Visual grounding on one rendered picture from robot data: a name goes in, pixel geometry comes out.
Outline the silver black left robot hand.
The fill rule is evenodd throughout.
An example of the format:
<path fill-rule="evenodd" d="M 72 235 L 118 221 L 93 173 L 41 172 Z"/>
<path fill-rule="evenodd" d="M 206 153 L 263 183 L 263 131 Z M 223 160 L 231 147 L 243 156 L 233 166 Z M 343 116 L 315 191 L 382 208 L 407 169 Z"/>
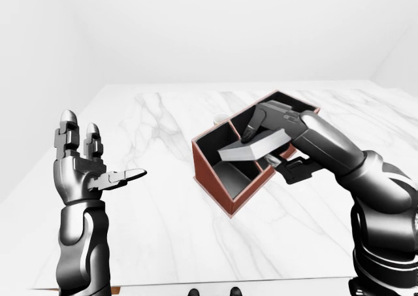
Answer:
<path fill-rule="evenodd" d="M 108 172 L 101 158 L 103 144 L 99 128 L 94 123 L 87 127 L 84 156 L 77 151 L 79 144 L 76 114 L 64 110 L 54 139 L 54 184 L 65 205 L 100 199 L 103 190 L 120 188 L 147 174 L 144 169 Z"/>

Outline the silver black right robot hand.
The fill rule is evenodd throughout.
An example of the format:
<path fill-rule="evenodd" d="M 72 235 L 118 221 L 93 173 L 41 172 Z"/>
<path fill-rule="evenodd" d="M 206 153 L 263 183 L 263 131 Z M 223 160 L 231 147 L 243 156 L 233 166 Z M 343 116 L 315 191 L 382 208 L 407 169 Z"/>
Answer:
<path fill-rule="evenodd" d="M 296 112 L 289 105 L 273 100 L 259 103 L 241 142 L 250 142 L 260 127 L 284 130 L 290 137 L 287 142 L 309 156 L 308 159 L 297 157 L 292 161 L 277 156 L 280 164 L 274 168 L 288 184 L 308 179 L 319 169 L 327 169 L 340 177 L 362 165 L 366 158 L 365 153 L 343 133 L 309 110 Z"/>

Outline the grey book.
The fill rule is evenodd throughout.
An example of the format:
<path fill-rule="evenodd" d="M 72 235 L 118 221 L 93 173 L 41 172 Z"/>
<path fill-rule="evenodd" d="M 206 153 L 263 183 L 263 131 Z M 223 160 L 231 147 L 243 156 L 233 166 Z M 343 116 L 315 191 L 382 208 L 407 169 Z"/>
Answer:
<path fill-rule="evenodd" d="M 222 161 L 256 161 L 290 141 L 291 137 L 283 129 L 266 130 L 250 142 L 243 144 L 238 140 L 219 149 L 218 153 Z"/>

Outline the red-brown desk caddy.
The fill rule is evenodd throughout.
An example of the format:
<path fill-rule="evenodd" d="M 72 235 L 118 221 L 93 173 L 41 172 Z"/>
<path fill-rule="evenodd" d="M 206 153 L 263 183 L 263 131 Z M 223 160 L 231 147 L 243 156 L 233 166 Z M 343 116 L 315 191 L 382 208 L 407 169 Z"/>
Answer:
<path fill-rule="evenodd" d="M 274 176 L 275 170 L 261 159 L 224 162 L 217 151 L 240 139 L 253 115 L 255 105 L 269 100 L 289 105 L 297 112 L 320 111 L 317 105 L 275 90 L 253 100 L 245 107 L 236 109 L 233 115 L 227 116 L 217 126 L 192 140 L 195 180 L 230 218 Z"/>

